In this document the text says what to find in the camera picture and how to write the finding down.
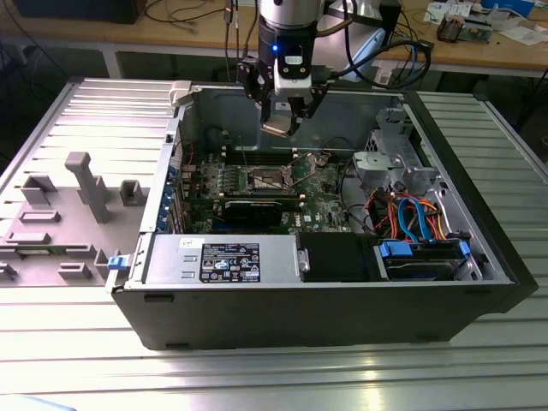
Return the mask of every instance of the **wooden desk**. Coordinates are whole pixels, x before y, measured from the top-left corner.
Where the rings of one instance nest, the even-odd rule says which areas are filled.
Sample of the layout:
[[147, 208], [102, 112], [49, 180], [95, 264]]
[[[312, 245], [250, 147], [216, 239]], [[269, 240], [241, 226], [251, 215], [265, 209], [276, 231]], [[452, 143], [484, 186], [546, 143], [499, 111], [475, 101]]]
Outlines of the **wooden desk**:
[[[170, 8], [175, 9], [196, 3], [193, 0], [170, 0]], [[489, 44], [438, 42], [437, 26], [421, 24], [424, 13], [420, 10], [426, 7], [428, 0], [403, 0], [403, 3], [411, 26], [417, 33], [423, 32], [420, 34], [422, 39], [435, 43], [432, 53], [433, 70], [538, 77], [548, 67], [548, 43], [525, 46], [498, 33], [492, 35]], [[221, 9], [223, 5], [223, 0], [211, 0], [202, 8], [189, 10], [181, 13], [180, 16], [202, 14]], [[162, 4], [152, 8], [151, 13], [158, 18], [166, 18], [165, 7]], [[241, 7], [241, 45], [253, 21], [253, 13], [252, 7]], [[93, 21], [24, 19], [16, 10], [14, 14], [18, 22], [41, 45], [101, 51], [110, 77], [114, 78], [122, 77], [122, 71], [116, 59], [118, 51], [223, 56], [224, 22], [221, 12], [197, 20], [195, 26], [199, 31], [197, 34], [191, 34], [167, 23], [153, 21], [144, 15], [133, 25], [122, 25]], [[548, 12], [535, 9], [530, 17], [548, 20]], [[250, 50], [257, 49], [257, 36], [257, 28], [255, 28], [249, 44]], [[0, 38], [5, 44], [30, 44], [30, 41], [5, 14], [3, 7], [0, 7]], [[229, 48], [235, 49], [234, 25], [230, 33]], [[394, 49], [378, 58], [375, 65], [393, 69], [407, 57], [408, 53], [405, 49]]]
[[[438, 41], [438, 25], [423, 21], [424, 10], [428, 0], [403, 0], [404, 12], [411, 27], [419, 34], [420, 39], [435, 44], [432, 53], [432, 69], [439, 71], [457, 71], [477, 74], [509, 74], [523, 76], [541, 76], [548, 67], [548, 43], [522, 45], [499, 33], [493, 33], [488, 44], [460, 41], [445, 43]], [[533, 9], [531, 19], [548, 21], [548, 11]], [[522, 25], [533, 28], [534, 23]], [[407, 34], [407, 29], [400, 27]], [[396, 48], [384, 53], [384, 61], [405, 60], [408, 53], [403, 48]]]

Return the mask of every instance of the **paper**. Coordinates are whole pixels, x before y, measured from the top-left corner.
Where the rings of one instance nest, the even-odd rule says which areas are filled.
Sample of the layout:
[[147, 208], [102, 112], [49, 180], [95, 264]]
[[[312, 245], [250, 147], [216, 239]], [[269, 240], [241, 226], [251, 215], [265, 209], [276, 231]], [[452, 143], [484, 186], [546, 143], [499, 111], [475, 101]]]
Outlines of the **paper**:
[[547, 2], [541, 2], [540, 0], [535, 0], [534, 6], [538, 7], [539, 9], [548, 10]]
[[425, 12], [424, 21], [430, 21], [435, 24], [440, 24], [444, 19], [445, 13], [450, 15], [461, 15], [462, 17], [468, 17], [473, 3], [465, 2], [458, 4], [449, 3], [430, 3], [428, 9]]
[[202, 248], [204, 242], [204, 238], [181, 238], [179, 248]]
[[536, 45], [537, 43], [545, 41], [546, 39], [545, 33], [535, 32], [534, 30], [526, 27], [514, 27], [510, 28], [510, 30], [505, 30], [500, 33], [503, 36], [508, 37], [509, 39], [513, 39], [515, 41], [519, 41], [524, 45]]

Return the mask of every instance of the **green circuit board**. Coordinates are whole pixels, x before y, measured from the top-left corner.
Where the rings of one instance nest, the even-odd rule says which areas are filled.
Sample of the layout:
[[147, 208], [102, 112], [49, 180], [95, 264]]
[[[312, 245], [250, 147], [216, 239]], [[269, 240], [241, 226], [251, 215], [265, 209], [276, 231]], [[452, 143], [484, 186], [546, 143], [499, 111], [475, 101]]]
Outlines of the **green circuit board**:
[[[315, 163], [318, 155], [301, 156], [290, 166], [231, 165], [218, 156], [202, 158], [183, 176], [188, 230], [195, 234], [230, 232], [294, 234], [350, 231], [336, 191], [335, 164]], [[223, 220], [230, 201], [266, 201], [283, 205], [279, 224], [261, 229], [234, 227]]]

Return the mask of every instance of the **power supply label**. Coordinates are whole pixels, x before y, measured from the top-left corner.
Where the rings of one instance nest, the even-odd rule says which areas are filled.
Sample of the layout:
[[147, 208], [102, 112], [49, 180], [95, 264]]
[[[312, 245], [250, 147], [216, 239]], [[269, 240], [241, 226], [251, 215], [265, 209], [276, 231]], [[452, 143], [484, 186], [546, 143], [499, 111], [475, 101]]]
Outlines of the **power supply label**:
[[202, 283], [260, 283], [259, 244], [204, 244]]

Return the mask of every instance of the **motherboard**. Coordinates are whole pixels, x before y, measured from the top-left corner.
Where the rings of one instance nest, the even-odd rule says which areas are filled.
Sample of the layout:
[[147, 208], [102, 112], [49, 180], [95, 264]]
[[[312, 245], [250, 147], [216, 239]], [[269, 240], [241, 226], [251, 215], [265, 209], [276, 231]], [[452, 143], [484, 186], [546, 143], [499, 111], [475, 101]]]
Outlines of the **motherboard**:
[[173, 181], [168, 231], [294, 234], [350, 231], [341, 164], [318, 152], [196, 155]]

